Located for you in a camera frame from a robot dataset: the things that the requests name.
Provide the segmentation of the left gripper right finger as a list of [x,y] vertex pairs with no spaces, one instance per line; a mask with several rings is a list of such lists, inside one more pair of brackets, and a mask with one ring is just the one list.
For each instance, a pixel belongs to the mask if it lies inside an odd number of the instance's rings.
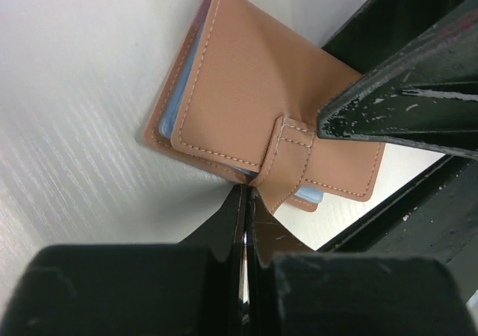
[[475,335],[452,274],[421,255],[316,252],[250,189],[251,335]]

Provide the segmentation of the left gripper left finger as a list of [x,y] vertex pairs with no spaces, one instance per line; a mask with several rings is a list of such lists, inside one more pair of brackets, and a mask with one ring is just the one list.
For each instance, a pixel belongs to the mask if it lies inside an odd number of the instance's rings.
[[240,335],[246,188],[179,243],[54,245],[26,267],[3,335]]

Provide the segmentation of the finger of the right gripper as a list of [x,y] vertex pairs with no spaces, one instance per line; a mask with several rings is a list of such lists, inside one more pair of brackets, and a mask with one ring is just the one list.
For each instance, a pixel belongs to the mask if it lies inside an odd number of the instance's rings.
[[323,50],[365,74],[431,28],[464,0],[367,0]]
[[317,134],[477,158],[477,0],[327,102]]

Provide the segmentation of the brown leather card holder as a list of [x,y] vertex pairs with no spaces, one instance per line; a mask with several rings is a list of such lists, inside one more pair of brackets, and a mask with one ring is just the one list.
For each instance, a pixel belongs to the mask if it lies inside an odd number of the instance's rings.
[[247,0],[203,0],[159,93],[146,144],[258,189],[268,211],[317,204],[303,187],[359,202],[384,146],[317,136],[318,111],[360,74]]

